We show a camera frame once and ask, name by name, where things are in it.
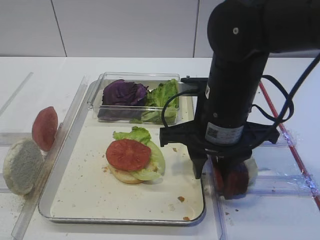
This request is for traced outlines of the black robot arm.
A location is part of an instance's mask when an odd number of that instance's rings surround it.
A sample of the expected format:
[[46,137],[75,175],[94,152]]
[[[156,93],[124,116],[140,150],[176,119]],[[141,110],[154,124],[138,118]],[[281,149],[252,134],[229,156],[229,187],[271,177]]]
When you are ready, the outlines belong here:
[[319,62],[316,57],[290,92],[274,78],[285,103],[271,125],[248,121],[254,98],[271,53],[318,49],[320,3],[317,0],[226,0],[217,5],[207,24],[213,57],[208,79],[192,78],[196,95],[194,119],[159,131],[162,146],[187,147],[196,178],[207,160],[213,163],[217,191],[226,199],[246,193],[250,169],[245,161],[264,141],[275,144],[278,125],[294,113],[293,97]]

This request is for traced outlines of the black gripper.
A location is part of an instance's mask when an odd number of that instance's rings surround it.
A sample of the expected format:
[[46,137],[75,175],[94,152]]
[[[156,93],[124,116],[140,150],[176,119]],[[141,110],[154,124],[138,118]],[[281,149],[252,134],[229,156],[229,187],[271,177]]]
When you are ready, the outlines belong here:
[[[242,158],[252,153],[252,150],[268,141],[276,144],[280,133],[276,127],[254,122],[246,122],[239,141],[233,145],[218,145],[205,140],[205,135],[200,131],[200,123],[195,120],[177,125],[161,127],[159,129],[160,146],[180,143],[187,146],[190,160],[192,161],[195,179],[200,179],[203,167],[208,160],[208,155],[215,157]],[[222,193],[225,199],[232,199],[240,193],[239,170],[240,164],[231,164],[225,159],[218,161],[222,177]]]

